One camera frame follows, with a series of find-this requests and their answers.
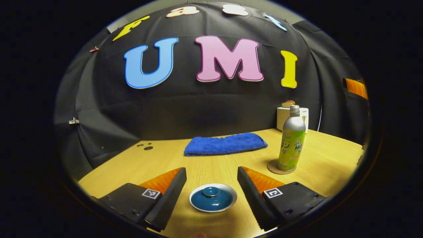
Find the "round cork coaster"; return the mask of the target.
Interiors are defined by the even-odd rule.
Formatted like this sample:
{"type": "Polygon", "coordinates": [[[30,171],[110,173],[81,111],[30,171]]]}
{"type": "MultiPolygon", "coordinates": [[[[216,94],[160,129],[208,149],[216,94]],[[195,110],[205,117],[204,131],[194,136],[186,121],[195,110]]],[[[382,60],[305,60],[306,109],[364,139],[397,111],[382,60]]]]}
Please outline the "round cork coaster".
{"type": "Polygon", "coordinates": [[[281,169],[278,168],[278,159],[273,159],[273,160],[269,161],[269,163],[267,163],[267,169],[274,174],[287,175],[287,174],[294,172],[296,170],[296,167],[294,167],[291,170],[287,170],[287,171],[281,170],[281,169]]]}

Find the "silver green water bottle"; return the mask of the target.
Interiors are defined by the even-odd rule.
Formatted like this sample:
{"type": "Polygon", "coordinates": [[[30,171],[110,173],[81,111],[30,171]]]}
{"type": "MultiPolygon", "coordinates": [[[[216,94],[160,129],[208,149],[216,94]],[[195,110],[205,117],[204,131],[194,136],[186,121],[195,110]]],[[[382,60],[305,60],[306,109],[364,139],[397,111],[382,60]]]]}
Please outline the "silver green water bottle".
{"type": "Polygon", "coordinates": [[[290,105],[289,117],[284,122],[282,132],[277,168],[281,173],[288,174],[296,169],[305,141],[306,125],[298,105],[290,105]]]}

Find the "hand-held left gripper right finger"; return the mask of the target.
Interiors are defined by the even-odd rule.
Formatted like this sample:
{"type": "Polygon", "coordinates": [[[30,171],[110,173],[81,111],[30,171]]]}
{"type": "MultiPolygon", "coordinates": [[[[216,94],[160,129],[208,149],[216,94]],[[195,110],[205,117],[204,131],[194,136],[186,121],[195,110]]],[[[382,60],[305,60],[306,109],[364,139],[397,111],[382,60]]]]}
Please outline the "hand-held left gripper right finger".
{"type": "Polygon", "coordinates": [[[238,167],[237,181],[264,231],[302,218],[327,199],[299,182],[284,184],[245,166],[238,167]]]}

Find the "teal teacup lid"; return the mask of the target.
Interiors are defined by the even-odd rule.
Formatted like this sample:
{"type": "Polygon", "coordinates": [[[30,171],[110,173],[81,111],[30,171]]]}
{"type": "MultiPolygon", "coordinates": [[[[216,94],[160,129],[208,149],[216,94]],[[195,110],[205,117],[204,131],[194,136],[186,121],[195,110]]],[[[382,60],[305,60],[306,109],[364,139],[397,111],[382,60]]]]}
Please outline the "teal teacup lid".
{"type": "Polygon", "coordinates": [[[218,212],[231,206],[234,198],[223,189],[215,186],[208,186],[192,194],[191,204],[205,212],[218,212]]]}

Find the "white teacup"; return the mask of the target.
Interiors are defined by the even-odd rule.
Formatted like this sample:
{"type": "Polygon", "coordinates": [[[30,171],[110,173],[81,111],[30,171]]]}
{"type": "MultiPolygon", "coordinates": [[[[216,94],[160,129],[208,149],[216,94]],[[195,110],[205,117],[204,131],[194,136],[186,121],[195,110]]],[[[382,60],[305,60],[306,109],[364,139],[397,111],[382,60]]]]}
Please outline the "white teacup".
{"type": "Polygon", "coordinates": [[[228,185],[224,185],[224,184],[220,184],[220,183],[210,183],[210,184],[205,184],[205,185],[202,185],[202,186],[199,186],[198,188],[196,188],[196,189],[194,189],[191,193],[190,193],[190,195],[189,195],[189,202],[190,202],[190,198],[191,198],[191,196],[192,196],[192,194],[193,193],[195,193],[196,191],[199,191],[200,189],[202,189],[202,188],[205,188],[205,187],[208,187],[208,186],[215,186],[215,187],[218,187],[218,188],[220,188],[220,189],[223,189],[223,190],[225,190],[225,191],[228,191],[232,196],[233,196],[233,198],[234,198],[234,200],[233,200],[233,202],[232,202],[232,204],[231,204],[231,206],[229,206],[228,208],[230,208],[230,207],[232,207],[235,203],[236,203],[236,201],[237,201],[237,193],[235,192],[235,190],[233,189],[233,188],[231,188],[230,186],[228,186],[228,185]]]}

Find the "black backdrop cloth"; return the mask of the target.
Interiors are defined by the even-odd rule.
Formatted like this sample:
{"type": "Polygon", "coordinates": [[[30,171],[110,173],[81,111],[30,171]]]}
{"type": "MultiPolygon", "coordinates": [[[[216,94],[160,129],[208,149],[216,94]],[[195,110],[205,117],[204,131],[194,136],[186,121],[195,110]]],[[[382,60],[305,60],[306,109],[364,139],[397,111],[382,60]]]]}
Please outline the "black backdrop cloth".
{"type": "Polygon", "coordinates": [[[76,180],[141,140],[216,137],[276,127],[277,108],[309,109],[309,128],[357,144],[367,138],[368,100],[343,78],[363,82],[337,42],[307,20],[262,10],[172,6],[86,42],[62,77],[54,126],[60,159],[76,180]],[[96,52],[90,50],[97,46],[96,52]],[[72,118],[80,123],[70,125],[72,118]]]}

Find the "white toaster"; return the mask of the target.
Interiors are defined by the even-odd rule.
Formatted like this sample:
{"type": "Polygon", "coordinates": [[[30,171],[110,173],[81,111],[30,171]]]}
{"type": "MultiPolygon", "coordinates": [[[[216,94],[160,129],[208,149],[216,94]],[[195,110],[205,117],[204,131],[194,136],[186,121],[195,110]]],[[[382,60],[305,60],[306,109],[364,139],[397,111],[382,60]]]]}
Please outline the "white toaster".
{"type": "MultiPolygon", "coordinates": [[[[300,107],[299,111],[300,111],[300,117],[306,126],[305,133],[307,134],[309,129],[309,109],[305,107],[300,107]]],[[[278,107],[276,128],[282,131],[284,123],[289,117],[290,117],[289,107],[278,107]]]]}

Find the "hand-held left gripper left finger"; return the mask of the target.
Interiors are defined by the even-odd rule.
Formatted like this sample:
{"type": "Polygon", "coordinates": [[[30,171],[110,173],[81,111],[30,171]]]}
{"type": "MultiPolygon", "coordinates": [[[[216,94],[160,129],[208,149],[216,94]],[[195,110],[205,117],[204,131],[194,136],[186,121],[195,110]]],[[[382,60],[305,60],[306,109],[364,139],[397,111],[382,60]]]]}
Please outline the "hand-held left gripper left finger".
{"type": "Polygon", "coordinates": [[[185,183],[186,168],[180,167],[139,185],[125,183],[91,199],[123,220],[160,232],[166,228],[185,183]]]}

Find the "blue folded towel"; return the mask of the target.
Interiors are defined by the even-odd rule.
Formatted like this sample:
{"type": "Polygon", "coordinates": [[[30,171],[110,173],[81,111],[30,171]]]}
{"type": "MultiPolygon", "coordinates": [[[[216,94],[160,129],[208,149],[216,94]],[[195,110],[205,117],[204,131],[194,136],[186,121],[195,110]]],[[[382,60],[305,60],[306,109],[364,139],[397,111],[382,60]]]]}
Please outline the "blue folded towel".
{"type": "Polygon", "coordinates": [[[226,137],[195,137],[184,149],[184,156],[215,156],[243,153],[267,148],[268,144],[254,133],[226,137]]]}

